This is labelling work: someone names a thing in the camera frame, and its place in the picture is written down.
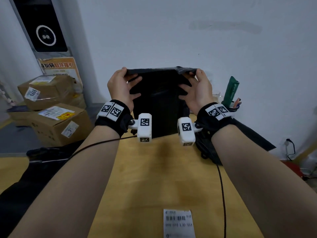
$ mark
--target floor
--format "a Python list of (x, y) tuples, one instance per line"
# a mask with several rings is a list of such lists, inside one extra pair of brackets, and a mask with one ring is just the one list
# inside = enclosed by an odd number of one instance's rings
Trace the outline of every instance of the floor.
[[(86, 109), (92, 122), (95, 122), (102, 105), (96, 103)], [(14, 123), (6, 123), (0, 124), (0, 157), (25, 157), (28, 150), (42, 147), (31, 127), (16, 127)]]

